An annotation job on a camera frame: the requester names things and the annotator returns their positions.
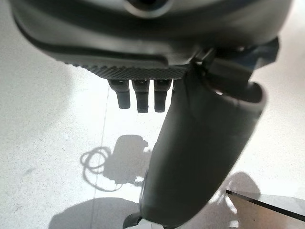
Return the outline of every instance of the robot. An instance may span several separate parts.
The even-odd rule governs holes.
[[[276,60],[291,0],[10,0],[21,33],[54,59],[108,80],[121,109],[170,108],[154,146],[138,213],[174,229],[215,193],[266,103],[253,71]]]

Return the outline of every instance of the camera lens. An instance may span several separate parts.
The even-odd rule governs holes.
[[[141,18],[155,18],[165,14],[173,0],[125,0],[125,8]]]
[[[151,5],[157,2],[157,0],[139,0],[143,4]]]

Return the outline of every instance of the floor seam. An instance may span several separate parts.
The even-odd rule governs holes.
[[[104,122],[103,122],[103,129],[102,129],[101,146],[103,146],[103,140],[104,140],[104,131],[105,131],[105,126],[106,126],[106,116],[107,116],[107,107],[108,107],[108,99],[109,99],[109,90],[110,90],[110,86],[108,86],[108,91],[107,91],[107,99],[106,99],[106,107],[105,107],[105,112],[104,112],[105,114],[104,114]],[[99,155],[98,165],[100,164],[100,162],[101,162],[101,155]],[[97,186],[97,181],[98,181],[98,174],[96,175],[96,178],[95,178],[95,186]],[[95,196],[96,196],[96,188],[94,188],[92,210],[91,210],[91,220],[90,220],[89,229],[92,229],[92,224],[93,224]]]

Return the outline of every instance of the white floor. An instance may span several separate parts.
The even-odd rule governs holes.
[[[305,199],[304,13],[304,0],[296,0],[277,62],[253,76],[269,94],[255,134],[210,203],[183,229],[246,228],[253,219],[262,222],[257,228],[292,228],[290,218],[279,226],[260,208],[244,219],[252,207],[234,208],[224,189]],[[138,209],[165,118],[153,111],[153,94],[148,114],[136,112],[134,92],[132,108],[118,109],[106,80],[32,47],[5,1],[0,31],[0,229],[121,228]]]

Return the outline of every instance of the tile floor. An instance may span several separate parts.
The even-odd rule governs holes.
[[[269,94],[255,134],[183,229],[246,228],[238,212],[249,207],[234,208],[226,187],[305,199],[304,12],[296,0],[277,62],[253,76]],[[136,112],[134,93],[132,108],[120,110],[106,80],[56,62],[22,38],[6,1],[0,28],[0,229],[121,228],[138,209],[165,118],[153,111],[153,94],[148,114]],[[289,228],[289,219],[282,225]]]

